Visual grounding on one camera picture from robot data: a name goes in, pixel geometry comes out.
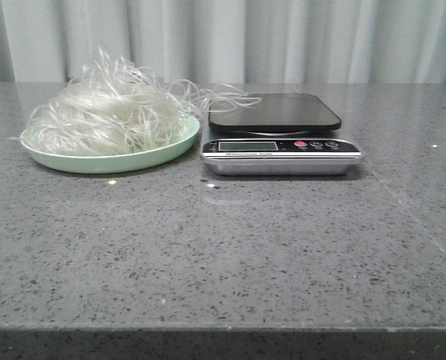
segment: quartz countertop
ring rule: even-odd
[[[446,359],[446,85],[239,85],[342,118],[366,158],[328,177],[215,175],[199,139],[130,173],[48,169],[8,138],[64,87],[0,82],[0,359]]]

